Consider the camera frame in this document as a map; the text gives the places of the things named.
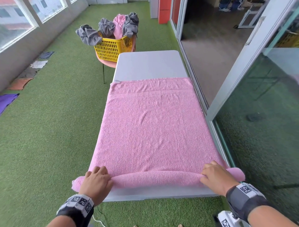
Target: chair leg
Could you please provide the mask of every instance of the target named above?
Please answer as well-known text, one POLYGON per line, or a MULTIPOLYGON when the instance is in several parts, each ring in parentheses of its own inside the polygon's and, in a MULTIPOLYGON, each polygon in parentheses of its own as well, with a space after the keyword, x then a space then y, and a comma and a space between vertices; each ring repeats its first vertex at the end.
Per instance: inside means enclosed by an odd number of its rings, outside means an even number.
POLYGON ((105 83, 105 71, 104 71, 104 64, 103 64, 103 81, 105 83))

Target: grey cloth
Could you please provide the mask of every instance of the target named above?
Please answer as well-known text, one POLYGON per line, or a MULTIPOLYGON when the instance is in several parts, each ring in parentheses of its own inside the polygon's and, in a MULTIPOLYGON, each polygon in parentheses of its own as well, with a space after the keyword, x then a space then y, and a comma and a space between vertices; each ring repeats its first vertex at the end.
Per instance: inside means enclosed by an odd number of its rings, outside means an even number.
POLYGON ((137 13, 129 13, 126 15, 126 21, 123 24, 123 36, 131 38, 138 32, 139 18, 137 13))
POLYGON ((29 66, 18 76, 18 78, 34 78, 39 70, 40 69, 33 69, 29 66))
POLYGON ((103 38, 112 38, 115 24, 106 18, 102 18, 99 22, 99 32, 103 38))
POLYGON ((51 57, 52 54, 54 54, 55 51, 51 51, 51 52, 43 52, 40 54, 39 58, 40 59, 49 59, 49 57, 51 57))
POLYGON ((76 34, 80 36, 83 43, 90 46, 95 46, 102 42, 102 37, 99 36, 98 31, 92 29, 89 25, 82 25, 76 30, 76 34))

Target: white folding table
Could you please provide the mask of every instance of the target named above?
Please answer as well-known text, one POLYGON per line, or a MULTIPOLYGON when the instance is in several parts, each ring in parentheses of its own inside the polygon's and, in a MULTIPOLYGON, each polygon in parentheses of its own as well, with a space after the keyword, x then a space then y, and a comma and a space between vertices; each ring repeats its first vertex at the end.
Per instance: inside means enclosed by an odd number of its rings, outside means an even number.
MULTIPOLYGON (((119 55, 113 82, 171 77, 188 77, 178 51, 128 52, 119 55)), ((203 196, 216 196, 216 194, 206 187, 169 185, 114 188, 104 202, 203 196)))

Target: white cloth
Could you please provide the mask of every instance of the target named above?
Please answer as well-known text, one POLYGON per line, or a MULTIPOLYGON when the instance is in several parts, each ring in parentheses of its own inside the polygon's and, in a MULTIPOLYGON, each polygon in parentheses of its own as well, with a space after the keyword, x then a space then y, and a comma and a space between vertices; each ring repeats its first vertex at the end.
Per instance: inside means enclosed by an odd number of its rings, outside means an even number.
POLYGON ((47 64, 47 62, 48 61, 35 61, 30 65, 30 67, 33 69, 41 69, 47 64))

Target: wrist strap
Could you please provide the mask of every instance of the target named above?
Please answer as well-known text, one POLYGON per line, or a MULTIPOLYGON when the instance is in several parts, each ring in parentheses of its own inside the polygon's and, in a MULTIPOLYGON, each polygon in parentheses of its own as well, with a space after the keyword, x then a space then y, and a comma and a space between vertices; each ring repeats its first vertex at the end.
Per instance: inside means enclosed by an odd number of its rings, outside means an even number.
POLYGON ((226 193, 232 213, 248 223, 250 212, 258 206, 273 207, 266 197, 251 184, 241 183, 226 193))
POLYGON ((94 212, 94 203, 86 195, 76 194, 68 198, 59 208, 56 216, 65 215, 73 219, 76 227, 88 226, 94 212))

